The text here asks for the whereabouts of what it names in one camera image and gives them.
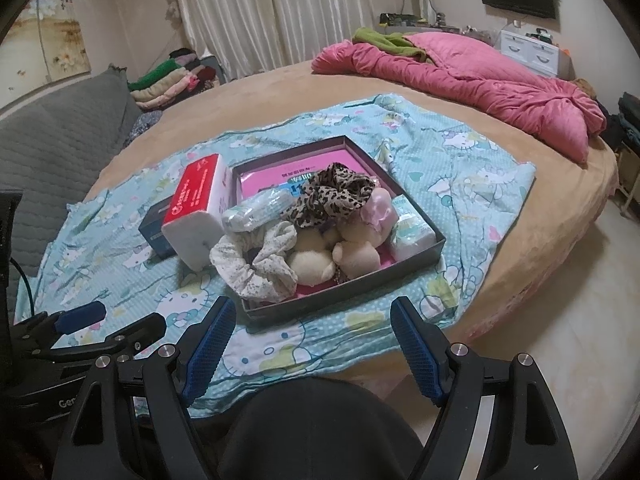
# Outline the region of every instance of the black pants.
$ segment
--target black pants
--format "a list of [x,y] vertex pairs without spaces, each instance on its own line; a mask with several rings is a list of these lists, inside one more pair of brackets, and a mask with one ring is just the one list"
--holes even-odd
[[[194,427],[222,480],[399,480],[422,451],[372,393],[319,378],[274,384]],[[162,478],[161,465],[150,466]]]

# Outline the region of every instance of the pink comforter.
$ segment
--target pink comforter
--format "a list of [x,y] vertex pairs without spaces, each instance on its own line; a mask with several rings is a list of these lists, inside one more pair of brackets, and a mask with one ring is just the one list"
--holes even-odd
[[437,97],[475,106],[585,162],[588,136],[606,127],[598,104],[576,85],[535,75],[481,41],[424,32],[408,39],[435,65],[386,54],[345,40],[326,47],[311,65],[316,73],[357,73],[403,83]]

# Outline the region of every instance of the white wall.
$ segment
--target white wall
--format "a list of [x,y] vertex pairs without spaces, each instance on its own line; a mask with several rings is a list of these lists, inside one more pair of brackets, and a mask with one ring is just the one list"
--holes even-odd
[[[91,75],[104,72],[109,63],[121,67],[132,65],[116,0],[74,0],[74,12],[80,23],[86,54],[91,64]],[[65,79],[28,94],[1,109],[0,119],[47,93],[87,77],[90,76]]]
[[133,62],[130,81],[149,72],[172,50],[189,46],[182,25],[166,16],[167,0],[116,0]]
[[[433,0],[449,25],[503,28],[521,16],[493,9],[482,0]],[[610,113],[618,112],[618,99],[628,91],[640,96],[640,59],[620,24],[602,0],[560,0],[559,21],[524,18],[522,31],[545,27],[554,42],[567,48],[576,77],[588,80]]]

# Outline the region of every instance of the floral wall art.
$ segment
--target floral wall art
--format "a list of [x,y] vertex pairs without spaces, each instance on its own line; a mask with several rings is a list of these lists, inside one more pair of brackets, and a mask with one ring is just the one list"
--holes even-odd
[[0,108],[90,71],[73,0],[30,0],[0,44]]

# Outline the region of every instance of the quilted gray cover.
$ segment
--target quilted gray cover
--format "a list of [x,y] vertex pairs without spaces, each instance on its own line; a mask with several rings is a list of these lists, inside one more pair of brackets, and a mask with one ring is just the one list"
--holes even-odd
[[[121,150],[140,115],[124,70],[106,72],[45,95],[0,121],[0,188],[24,191],[15,215],[12,256],[35,276],[47,243],[100,171]],[[13,317],[19,275],[8,291]],[[57,310],[57,305],[47,308]]]

